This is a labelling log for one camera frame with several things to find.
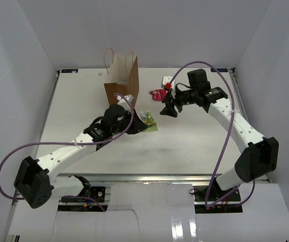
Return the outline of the yellow green snack packet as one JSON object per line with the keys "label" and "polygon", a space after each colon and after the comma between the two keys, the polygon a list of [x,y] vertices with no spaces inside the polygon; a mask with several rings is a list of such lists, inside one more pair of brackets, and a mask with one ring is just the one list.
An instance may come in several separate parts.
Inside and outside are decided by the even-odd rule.
{"label": "yellow green snack packet", "polygon": [[147,126],[143,132],[155,132],[158,131],[158,125],[153,115],[149,111],[140,112],[141,121]]}

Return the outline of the red snack packet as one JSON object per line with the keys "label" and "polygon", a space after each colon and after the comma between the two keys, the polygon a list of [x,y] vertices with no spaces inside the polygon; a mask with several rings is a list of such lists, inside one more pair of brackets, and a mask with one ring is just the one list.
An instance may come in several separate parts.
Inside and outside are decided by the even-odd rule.
{"label": "red snack packet", "polygon": [[167,91],[164,89],[156,89],[156,90],[150,90],[149,94],[152,96],[152,100],[163,101],[165,96],[167,95]]}

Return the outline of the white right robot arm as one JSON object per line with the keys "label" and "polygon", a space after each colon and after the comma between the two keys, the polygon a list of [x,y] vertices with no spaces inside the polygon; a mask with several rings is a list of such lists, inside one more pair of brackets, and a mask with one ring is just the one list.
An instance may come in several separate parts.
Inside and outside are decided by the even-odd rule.
{"label": "white right robot arm", "polygon": [[276,170],[279,143],[276,138],[267,138],[255,130],[240,113],[235,112],[233,101],[225,91],[211,87],[204,69],[190,71],[187,77],[189,84],[184,91],[170,77],[162,79],[161,87],[167,94],[160,114],[177,117],[183,106],[196,104],[230,133],[241,155],[234,167],[218,175],[211,186],[211,196],[222,201],[230,189]]}

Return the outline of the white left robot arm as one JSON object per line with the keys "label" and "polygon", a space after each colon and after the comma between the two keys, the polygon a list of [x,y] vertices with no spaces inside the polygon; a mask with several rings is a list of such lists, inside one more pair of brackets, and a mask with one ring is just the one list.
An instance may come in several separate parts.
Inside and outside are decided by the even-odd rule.
{"label": "white left robot arm", "polygon": [[147,125],[135,111],[114,104],[85,128],[73,140],[73,145],[63,146],[37,159],[25,158],[14,186],[33,209],[41,207],[51,197],[75,197],[85,201],[90,195],[90,183],[81,175],[59,177],[59,174],[76,161],[100,150],[123,131],[134,135],[146,129]]}

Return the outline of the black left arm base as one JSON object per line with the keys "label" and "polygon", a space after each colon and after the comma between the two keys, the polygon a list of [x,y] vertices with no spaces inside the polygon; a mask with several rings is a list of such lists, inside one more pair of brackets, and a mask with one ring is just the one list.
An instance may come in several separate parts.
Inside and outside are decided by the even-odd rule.
{"label": "black left arm base", "polygon": [[[105,192],[106,188],[105,187],[91,187],[88,191],[86,191],[84,194],[79,194],[79,197],[89,197],[97,201],[98,203],[102,203],[105,201]],[[87,199],[70,199],[70,198],[61,198],[61,202],[63,203],[90,203],[90,200]]]}

